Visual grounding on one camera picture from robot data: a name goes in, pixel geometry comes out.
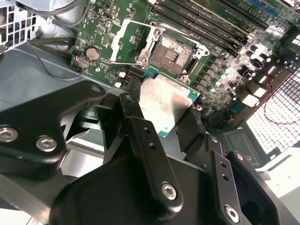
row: black mounting arm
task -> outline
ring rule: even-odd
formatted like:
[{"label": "black mounting arm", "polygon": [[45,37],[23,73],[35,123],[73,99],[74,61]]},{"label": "black mounting arm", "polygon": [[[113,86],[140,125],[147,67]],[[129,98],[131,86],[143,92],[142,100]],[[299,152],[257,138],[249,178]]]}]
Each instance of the black mounting arm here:
[{"label": "black mounting arm", "polygon": [[[223,156],[192,107],[176,125],[188,162],[166,156],[138,93],[84,81],[0,112],[0,195],[50,225],[298,224],[243,155]],[[104,165],[66,185],[66,143],[90,128],[103,130]]]}]

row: capacitor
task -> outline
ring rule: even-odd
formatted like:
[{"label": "capacitor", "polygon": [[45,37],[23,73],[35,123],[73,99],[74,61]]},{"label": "capacitor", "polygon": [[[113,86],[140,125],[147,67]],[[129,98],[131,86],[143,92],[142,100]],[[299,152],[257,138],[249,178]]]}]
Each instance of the capacitor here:
[{"label": "capacitor", "polygon": [[256,55],[255,53],[250,52],[250,51],[247,52],[247,56],[249,56],[249,58],[252,59],[252,60],[253,60],[253,59],[256,59],[256,57],[257,57],[257,55]]},{"label": "capacitor", "polygon": [[88,58],[88,60],[90,60],[90,61],[96,61],[96,60],[98,60],[100,58],[101,52],[100,52],[99,49],[90,46],[86,50],[85,55]]},{"label": "capacitor", "polygon": [[247,73],[247,74],[246,74],[246,78],[247,78],[249,81],[251,81],[251,80],[252,80],[252,75],[251,75],[250,73]]},{"label": "capacitor", "polygon": [[215,89],[214,87],[212,87],[212,86],[210,86],[210,87],[208,88],[208,90],[209,90],[211,93],[215,93],[215,91],[216,91],[216,89]]},{"label": "capacitor", "polygon": [[206,101],[206,96],[204,94],[201,95],[201,100]]},{"label": "capacitor", "polygon": [[232,90],[236,90],[236,86],[233,83],[229,83],[229,86],[231,87]]},{"label": "capacitor", "polygon": [[256,47],[255,45],[250,47],[251,51],[253,51],[254,53],[258,53],[259,52],[259,48]]},{"label": "capacitor", "polygon": [[226,76],[226,74],[221,74],[221,75],[220,75],[220,78],[221,78],[222,80],[225,80],[225,79],[227,78],[227,76]]},{"label": "capacitor", "polygon": [[230,97],[231,97],[231,99],[232,99],[233,101],[236,100],[236,96],[235,96],[234,94],[230,93]]},{"label": "capacitor", "polygon": [[221,85],[221,82],[220,82],[220,81],[218,81],[218,80],[215,80],[215,81],[214,81],[214,84],[215,84],[215,86],[216,86],[216,87],[220,87],[220,85]]},{"label": "capacitor", "polygon": [[266,62],[271,62],[271,60],[272,60],[269,56],[267,56],[265,54],[260,54],[259,56]]},{"label": "capacitor", "polygon": [[251,76],[256,76],[256,72],[252,71],[252,70],[249,70],[249,73]]},{"label": "capacitor", "polygon": [[208,108],[207,108],[207,112],[208,112],[208,113],[212,113],[212,108],[211,108],[211,107],[208,107]]},{"label": "capacitor", "polygon": [[229,67],[224,67],[225,73],[230,73],[231,69]]}]

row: ram slot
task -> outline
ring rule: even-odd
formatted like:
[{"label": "ram slot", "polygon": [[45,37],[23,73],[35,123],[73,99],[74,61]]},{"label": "ram slot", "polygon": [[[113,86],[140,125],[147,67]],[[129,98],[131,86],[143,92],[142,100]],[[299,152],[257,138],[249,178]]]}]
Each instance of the ram slot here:
[{"label": "ram slot", "polygon": [[187,22],[183,17],[173,13],[172,11],[168,10],[167,8],[161,7],[159,5],[159,6],[154,6],[153,10],[157,14],[164,16],[165,18],[168,18],[169,20],[179,24],[180,26],[184,27],[185,29],[187,29],[189,31],[192,31],[193,33],[197,34],[198,36],[205,39],[206,41],[211,42],[211,43],[215,44],[216,46],[218,46],[222,49],[225,49],[228,52],[232,52],[232,51],[236,52],[236,50],[233,47],[224,43],[222,40],[220,40],[216,36],[206,34],[205,33],[206,31],[202,30],[199,26],[190,24],[190,22]]},{"label": "ram slot", "polygon": [[239,30],[235,29],[234,27],[219,20],[216,16],[202,10],[200,7],[188,1],[182,1],[182,0],[170,0],[170,1],[178,5],[182,9],[185,9],[189,13],[197,16],[199,19],[205,21],[206,24],[208,24],[211,27],[214,27],[214,29],[217,29],[220,33],[222,32],[228,37],[231,37],[232,39],[235,39],[236,41],[245,44],[247,40],[246,35],[241,33]]},{"label": "ram slot", "polygon": [[180,15],[181,17],[185,18],[186,20],[190,21],[190,23],[193,23],[203,30],[206,31],[207,34],[210,34],[211,36],[216,36],[217,38],[223,40],[224,43],[231,45],[234,47],[234,45],[237,45],[236,39],[232,37],[231,35],[228,35],[225,32],[222,32],[217,27],[206,23],[204,20],[199,18],[197,15],[191,14],[187,10],[181,8],[180,6],[177,6],[173,3],[171,3],[168,0],[165,0],[164,2],[160,3],[161,7],[165,7],[169,9],[170,11]]},{"label": "ram slot", "polygon": [[216,0],[217,4],[222,6],[223,8],[231,11],[232,13],[238,15],[240,18],[245,19],[252,25],[262,30],[266,30],[269,25],[265,22],[261,21],[260,19],[256,18],[255,16],[251,15],[250,13],[244,11],[243,9],[239,8],[238,6],[234,5],[233,3],[226,1],[226,0]]}]

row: motherboard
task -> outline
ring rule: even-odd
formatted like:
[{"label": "motherboard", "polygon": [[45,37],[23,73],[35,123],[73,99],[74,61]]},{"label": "motherboard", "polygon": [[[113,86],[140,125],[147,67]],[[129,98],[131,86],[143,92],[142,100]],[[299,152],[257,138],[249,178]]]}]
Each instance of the motherboard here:
[{"label": "motherboard", "polygon": [[[140,79],[151,98],[168,96],[160,106],[141,100],[145,111],[181,99],[177,108],[193,104],[218,128],[238,108],[260,101],[266,73],[280,75],[278,54],[282,40],[300,25],[299,5],[298,0],[96,0],[80,25],[71,66],[80,71],[80,61],[87,74],[124,90],[132,78]],[[173,116],[176,122],[180,115],[162,118]],[[169,125],[156,130],[165,136]]]}]

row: green circuit board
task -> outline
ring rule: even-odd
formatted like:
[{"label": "green circuit board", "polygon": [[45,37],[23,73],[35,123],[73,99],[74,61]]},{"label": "green circuit board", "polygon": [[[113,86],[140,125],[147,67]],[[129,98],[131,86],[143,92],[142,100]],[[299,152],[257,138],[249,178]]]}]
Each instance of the green circuit board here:
[{"label": "green circuit board", "polygon": [[[111,61],[112,45],[124,19],[138,23],[130,22],[119,40],[115,64]],[[249,83],[247,73],[239,70],[257,70],[249,57],[251,50],[256,47],[260,54],[275,55],[285,33],[300,25],[300,16],[279,0],[96,0],[80,25],[72,68],[80,70],[76,63],[80,60],[87,74],[125,90],[132,77],[142,80],[150,66],[178,80],[179,75],[166,64],[155,65],[150,60],[146,68],[135,65],[150,33],[147,24],[152,22],[168,24],[182,32],[184,35],[171,29],[163,32],[181,47],[195,52],[198,42],[209,50],[208,56],[194,63],[188,73],[189,82],[184,84],[200,96],[205,95],[205,101],[199,101],[202,116],[210,126],[218,127],[226,122],[234,104],[228,91],[230,84],[237,87],[237,92]],[[89,48],[93,48],[96,60],[88,57]],[[174,51],[170,54],[172,65],[178,55]],[[187,60],[181,72],[191,61],[192,58]]]}]

